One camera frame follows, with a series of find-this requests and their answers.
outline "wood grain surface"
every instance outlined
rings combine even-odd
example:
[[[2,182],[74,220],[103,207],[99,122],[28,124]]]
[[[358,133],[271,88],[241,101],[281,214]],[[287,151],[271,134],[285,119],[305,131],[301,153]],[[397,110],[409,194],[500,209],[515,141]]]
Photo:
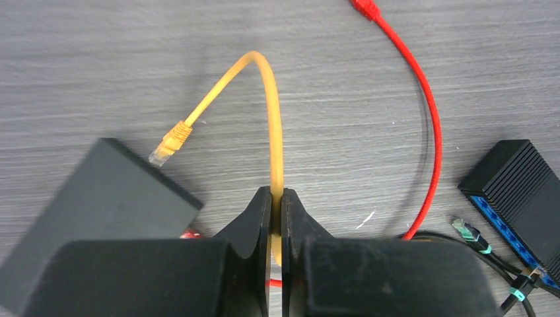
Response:
[[[378,4],[424,68],[442,118],[444,168],[423,228],[452,234],[459,215],[513,261],[456,185],[508,138],[531,139],[560,173],[560,0]],[[0,261],[96,138],[147,156],[249,50],[275,70],[286,185],[308,212],[339,237],[407,230],[431,175],[430,124],[407,65],[348,1],[4,0]],[[267,146],[263,88],[249,67],[163,168],[206,203],[203,233],[267,184]],[[486,270],[501,302],[506,285]],[[558,316],[556,298],[530,299],[538,316]],[[271,310],[280,316],[278,291]],[[525,315],[517,305],[507,316]]]

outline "black network device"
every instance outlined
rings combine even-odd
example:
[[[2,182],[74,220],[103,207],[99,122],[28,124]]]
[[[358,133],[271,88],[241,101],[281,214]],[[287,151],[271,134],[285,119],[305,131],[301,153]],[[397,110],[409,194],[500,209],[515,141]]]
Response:
[[[121,143],[101,139],[0,268],[0,304],[21,315],[49,259],[68,242],[178,239],[201,208]]]
[[[531,141],[499,141],[459,189],[525,265],[560,288],[560,180]]]

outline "blue port panel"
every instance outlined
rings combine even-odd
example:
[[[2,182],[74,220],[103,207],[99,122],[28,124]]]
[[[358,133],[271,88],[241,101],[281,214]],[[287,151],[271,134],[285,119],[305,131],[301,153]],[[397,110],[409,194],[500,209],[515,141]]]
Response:
[[[509,229],[509,227],[502,221],[502,219],[496,214],[494,209],[488,204],[484,197],[480,196],[471,196],[472,201],[478,206],[480,210],[486,215],[486,217],[490,220],[490,222],[494,225],[496,229],[502,234],[502,236],[509,242],[509,244],[513,247],[513,249],[519,254],[519,256],[527,263],[532,269],[535,269],[539,266],[539,263],[525,249],[525,247],[521,244],[517,236]],[[556,287],[560,289],[558,285],[550,278],[549,275],[543,276],[543,281],[547,285]]]

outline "yellow cable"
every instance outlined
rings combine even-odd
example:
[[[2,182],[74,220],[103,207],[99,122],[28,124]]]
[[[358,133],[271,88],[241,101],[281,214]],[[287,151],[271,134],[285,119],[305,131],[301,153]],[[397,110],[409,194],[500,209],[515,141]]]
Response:
[[[166,134],[162,143],[150,155],[150,161],[154,164],[163,165],[183,145],[192,132],[192,125],[200,115],[208,108],[210,103],[218,97],[220,92],[232,81],[232,79],[251,62],[259,67],[266,95],[266,108],[268,113],[268,131],[270,138],[270,192],[272,195],[272,254],[276,263],[281,266],[281,237],[280,237],[280,199],[284,194],[284,154],[282,141],[282,122],[280,118],[280,102],[276,80],[270,64],[266,58],[257,51],[251,51],[243,55],[214,85],[206,97],[198,104],[195,110],[184,122],[177,125]]]

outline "white scratch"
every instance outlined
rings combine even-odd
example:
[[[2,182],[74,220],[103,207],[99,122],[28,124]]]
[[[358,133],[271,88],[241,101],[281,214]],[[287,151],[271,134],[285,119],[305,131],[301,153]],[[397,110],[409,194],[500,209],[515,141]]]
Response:
[[[362,222],[362,224],[356,227],[356,229],[360,229],[361,227],[363,227],[363,226],[366,224],[366,222],[370,221],[370,219],[371,219],[371,217],[373,217],[373,214],[374,214],[374,213],[375,213],[375,211],[373,211],[372,213],[370,213],[369,216],[368,216],[366,219],[364,219],[364,221]]]

